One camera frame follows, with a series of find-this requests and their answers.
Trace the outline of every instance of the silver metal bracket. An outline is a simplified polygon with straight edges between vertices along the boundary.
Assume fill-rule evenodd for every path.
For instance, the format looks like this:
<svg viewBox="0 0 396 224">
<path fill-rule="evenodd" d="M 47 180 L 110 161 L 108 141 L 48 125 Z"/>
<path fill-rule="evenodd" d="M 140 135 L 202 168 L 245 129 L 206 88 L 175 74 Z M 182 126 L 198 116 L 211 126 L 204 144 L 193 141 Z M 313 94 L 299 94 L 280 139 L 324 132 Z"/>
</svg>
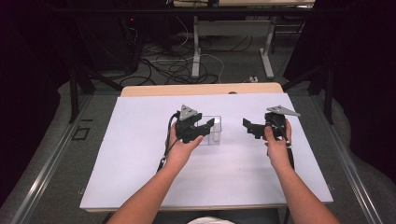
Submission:
<svg viewBox="0 0 396 224">
<path fill-rule="evenodd" d="M 296 112 L 294 112 L 292 110 L 289 110 L 289 109 L 283 107 L 282 105 L 268 107 L 267 110 L 271 111 L 271 112 L 274 112 L 276 114 L 292 115 L 292 116 L 296 116 L 296 117 L 300 117 L 301 116 L 299 113 L 296 113 Z"/>
<path fill-rule="evenodd" d="M 185 120 L 191 118 L 192 116 L 198 114 L 198 112 L 194 109 L 189 108 L 186 105 L 181 106 L 180 116 L 178 117 L 179 120 Z"/>
</svg>

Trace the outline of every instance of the transparent box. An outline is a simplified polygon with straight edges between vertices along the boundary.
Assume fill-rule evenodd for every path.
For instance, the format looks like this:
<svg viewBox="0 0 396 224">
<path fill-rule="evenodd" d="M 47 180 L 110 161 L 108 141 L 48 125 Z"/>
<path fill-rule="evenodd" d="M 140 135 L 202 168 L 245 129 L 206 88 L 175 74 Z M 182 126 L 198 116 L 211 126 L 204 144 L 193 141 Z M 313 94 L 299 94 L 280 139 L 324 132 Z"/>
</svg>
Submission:
<svg viewBox="0 0 396 224">
<path fill-rule="evenodd" d="M 202 116 L 198 120 L 197 126 L 206 124 L 211 119 L 215 119 L 215 124 L 210 128 L 210 134 L 207 134 L 202 140 L 200 146 L 219 145 L 221 139 L 221 116 Z"/>
</svg>

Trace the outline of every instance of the hand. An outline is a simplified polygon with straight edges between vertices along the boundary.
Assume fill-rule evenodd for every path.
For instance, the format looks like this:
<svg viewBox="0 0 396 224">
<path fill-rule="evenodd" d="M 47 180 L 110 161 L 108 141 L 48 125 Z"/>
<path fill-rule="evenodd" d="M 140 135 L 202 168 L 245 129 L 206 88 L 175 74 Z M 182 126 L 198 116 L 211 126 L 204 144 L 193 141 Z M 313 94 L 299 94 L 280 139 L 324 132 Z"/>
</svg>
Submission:
<svg viewBox="0 0 396 224">
<path fill-rule="evenodd" d="M 176 124 L 173 123 L 168 143 L 168 148 L 172 148 L 169 151 L 164 167 L 168 169 L 171 168 L 174 171 L 179 172 L 189 160 L 192 151 L 199 146 L 203 138 L 204 137 L 200 135 L 195 138 L 195 140 L 184 144 L 181 141 L 177 140 Z"/>
<path fill-rule="evenodd" d="M 274 138 L 274 133 L 272 128 L 267 126 L 265 127 L 265 138 L 264 140 L 268 141 L 268 156 L 271 160 L 271 164 L 275 169 L 280 169 L 282 167 L 291 167 L 288 151 L 286 150 L 286 140 L 277 140 Z M 288 137 L 289 142 L 291 142 L 291 125 L 289 121 L 286 119 L 286 136 Z"/>
</svg>

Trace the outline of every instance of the human arm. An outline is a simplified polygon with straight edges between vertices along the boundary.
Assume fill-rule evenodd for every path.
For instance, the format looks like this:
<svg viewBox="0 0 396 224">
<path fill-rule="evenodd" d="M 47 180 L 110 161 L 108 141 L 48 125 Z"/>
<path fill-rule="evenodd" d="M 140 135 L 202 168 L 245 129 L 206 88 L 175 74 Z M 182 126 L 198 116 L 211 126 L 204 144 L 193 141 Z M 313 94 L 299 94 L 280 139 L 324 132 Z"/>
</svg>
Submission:
<svg viewBox="0 0 396 224">
<path fill-rule="evenodd" d="M 169 144 L 175 144 L 169 151 L 165 165 L 132 195 L 107 223 L 152 223 L 177 174 L 202 139 L 202 136 L 198 136 L 194 141 L 183 144 L 177 140 L 175 124 L 172 125 Z"/>
<path fill-rule="evenodd" d="M 291 140 L 291 126 L 286 122 L 286 135 Z M 286 141 L 274 138 L 271 127 L 265 127 L 268 156 L 274 167 L 295 223 L 339 223 L 332 212 L 306 186 L 290 165 Z"/>
</svg>

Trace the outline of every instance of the forearm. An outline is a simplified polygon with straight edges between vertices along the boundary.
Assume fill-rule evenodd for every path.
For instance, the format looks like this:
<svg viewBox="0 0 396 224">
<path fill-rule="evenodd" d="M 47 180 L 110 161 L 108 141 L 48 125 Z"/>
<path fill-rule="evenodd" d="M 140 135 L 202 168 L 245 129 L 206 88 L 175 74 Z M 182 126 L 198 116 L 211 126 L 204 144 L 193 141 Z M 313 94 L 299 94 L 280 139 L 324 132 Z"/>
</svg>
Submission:
<svg viewBox="0 0 396 224">
<path fill-rule="evenodd" d="M 108 223 L 152 223 L 177 173 L 163 167 L 122 205 Z"/>
<path fill-rule="evenodd" d="M 291 167 L 277 169 L 276 173 L 295 223 L 339 223 Z"/>
</svg>

